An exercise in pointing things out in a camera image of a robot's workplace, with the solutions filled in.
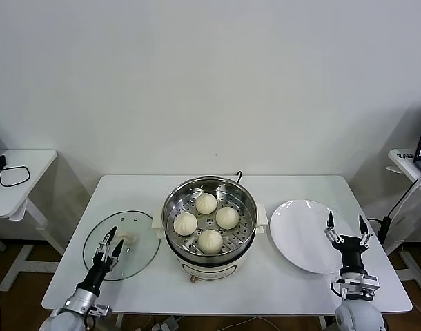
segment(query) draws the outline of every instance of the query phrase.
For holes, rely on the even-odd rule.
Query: glass lid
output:
[[[157,254],[160,239],[157,230],[151,228],[152,217],[144,212],[129,210],[118,212],[104,219],[92,229],[84,246],[84,263],[89,270],[92,265],[92,257],[111,229],[117,226],[114,239],[110,244],[109,254],[123,239],[124,244],[119,256],[119,262],[114,269],[106,274],[107,281],[120,281],[134,276],[146,268]]]

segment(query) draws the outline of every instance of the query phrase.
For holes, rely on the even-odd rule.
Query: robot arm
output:
[[[92,326],[95,327],[95,317],[101,318],[112,312],[109,306],[95,305],[95,300],[100,295],[100,285],[106,274],[119,261],[123,240],[109,255],[110,244],[116,231],[117,226],[113,227],[99,243],[92,257],[94,265],[89,269],[85,279],[77,284],[74,294],[65,301],[63,307],[54,310],[43,322],[39,331],[89,330],[91,329],[88,325],[89,317],[92,318]]]
[[[376,276],[368,275],[361,259],[373,235],[369,234],[361,216],[359,220],[360,238],[338,234],[332,212],[324,230],[333,248],[339,250],[342,257],[340,278],[331,283],[332,291],[342,298],[341,305],[336,308],[336,321],[340,331],[386,331],[381,313],[370,303],[380,287],[379,280]],[[336,283],[340,285],[339,292],[334,288]]]

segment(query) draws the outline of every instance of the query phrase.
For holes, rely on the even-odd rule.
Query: white steamer base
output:
[[[186,262],[177,255],[175,255],[175,258],[182,267],[183,271],[191,276],[190,281],[217,281],[218,279],[223,279],[232,274],[235,274],[235,272],[237,272],[238,269],[244,263],[244,260],[246,260],[247,254],[248,252],[245,252],[240,258],[238,258],[234,262],[222,265],[220,267],[199,267],[195,264]]]

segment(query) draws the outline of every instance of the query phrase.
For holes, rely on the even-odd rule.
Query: metal rim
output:
[[[233,236],[234,240],[236,239],[236,241],[239,241],[239,245],[233,244],[232,246],[226,246],[227,248],[230,248],[230,250],[226,250],[226,251],[223,250],[222,252],[220,252],[218,254],[202,254],[199,251],[199,249],[196,248],[197,246],[194,246],[196,248],[195,252],[193,250],[190,251],[187,248],[185,249],[184,247],[182,247],[182,244],[178,244],[178,242],[176,242],[177,238],[171,237],[171,236],[173,236],[173,234],[171,234],[172,229],[170,229],[172,227],[172,225],[170,223],[173,222],[172,213],[177,212],[176,208],[177,208],[178,203],[188,203],[189,202],[189,201],[184,202],[182,199],[179,199],[179,200],[176,200],[176,199],[178,199],[178,196],[180,195],[180,193],[182,195],[184,195],[185,197],[188,197],[187,199],[189,199],[190,197],[185,195],[185,194],[187,194],[187,193],[185,193],[185,191],[189,192],[188,190],[190,190],[191,192],[193,192],[192,188],[194,188],[194,190],[199,190],[200,188],[203,188],[204,185],[206,185],[207,181],[210,181],[210,182],[213,181],[214,185],[217,185],[219,183],[220,186],[225,188],[225,189],[226,189],[226,187],[229,187],[230,189],[237,190],[237,192],[239,194],[242,194],[244,202],[242,202],[241,200],[237,201],[236,199],[234,199],[234,201],[231,201],[231,202],[233,202],[233,203],[238,202],[239,205],[237,205],[237,207],[239,207],[240,209],[243,207],[244,213],[246,213],[246,218],[248,217],[248,222],[244,222],[244,223],[239,224],[238,228],[240,228],[240,229],[234,228],[234,229],[227,230],[228,236],[230,236],[230,237]],[[200,195],[203,192],[206,192],[205,189],[199,191],[198,195]],[[222,192],[223,192],[222,194],[227,194],[229,197],[234,197],[233,195],[230,195],[225,190],[222,191]],[[218,201],[218,203],[220,203],[219,207],[222,208],[223,198],[221,199],[221,201]],[[248,206],[250,208],[249,210],[245,206],[245,203],[248,203]],[[182,210],[182,211],[180,211],[180,209],[178,209],[178,213],[183,212],[183,211],[189,212],[189,209]],[[218,258],[218,259],[222,259],[222,260],[224,260],[224,259],[232,260],[233,255],[236,254],[235,252],[238,249],[243,249],[243,248],[245,248],[246,245],[250,246],[249,243],[251,242],[251,239],[253,237],[253,234],[255,232],[255,227],[256,227],[256,224],[257,224],[257,207],[256,207],[255,200],[252,197],[252,195],[242,185],[236,183],[235,181],[233,181],[231,179],[227,179],[225,177],[203,176],[203,177],[192,178],[192,179],[189,179],[189,180],[179,184],[168,195],[168,197],[166,198],[166,200],[164,202],[164,205],[163,205],[162,220],[163,220],[163,227],[164,227],[164,231],[166,233],[166,237],[169,238],[169,242],[170,242],[171,248],[173,250],[179,250],[181,252],[184,252],[190,258],[195,257],[196,259],[208,259],[208,260]]]
[[[150,216],[149,214],[146,214],[145,212],[142,212],[142,211],[140,211],[140,210],[124,210],[124,211],[121,211],[121,212],[115,212],[114,214],[111,214],[111,215],[109,215],[108,217],[105,217],[104,219],[102,219],[95,227],[93,227],[92,228],[92,230],[89,232],[89,234],[88,234],[88,236],[86,237],[86,240],[85,240],[85,243],[84,243],[84,248],[83,248],[83,250],[81,251],[81,260],[84,262],[84,265],[85,265],[85,268],[89,271],[89,267],[86,265],[86,262],[85,262],[85,257],[84,257],[84,252],[85,252],[85,247],[86,247],[86,244],[87,244],[87,242],[88,242],[88,238],[90,237],[90,235],[95,231],[95,229],[97,229],[105,220],[107,220],[107,219],[109,219],[110,217],[113,217],[113,216],[115,216],[115,215],[118,215],[118,214],[123,214],[123,213],[125,213],[125,212],[138,212],[138,213],[140,213],[140,214],[143,214],[143,215],[145,215],[145,216],[147,216],[147,217],[149,217],[150,219],[153,219],[152,218],[152,216]],[[131,275],[129,275],[129,276],[127,276],[127,277],[123,277],[123,278],[121,278],[121,279],[104,279],[104,281],[123,281],[124,279],[128,279],[128,278],[131,278],[131,277],[133,277],[133,276],[135,276],[136,274],[138,274],[138,273],[140,273],[140,272],[142,272],[143,270],[145,270],[146,269],[146,267],[148,267],[148,265],[150,265],[150,263],[153,261],[153,259],[155,258],[155,256],[157,255],[157,253],[158,253],[158,249],[160,249],[160,243],[161,243],[161,239],[159,239],[159,241],[158,241],[158,245],[157,245],[157,249],[156,249],[156,251],[155,251],[155,253],[154,253],[154,255],[153,255],[153,257],[148,261],[148,263],[146,264],[146,266],[143,268],[143,269],[141,269],[140,271],[137,271],[136,273],[134,273],[134,274],[131,274]]]

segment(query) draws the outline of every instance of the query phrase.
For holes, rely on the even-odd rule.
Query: white wall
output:
[[[405,182],[421,128],[421,0],[0,0],[0,137],[102,174]]]

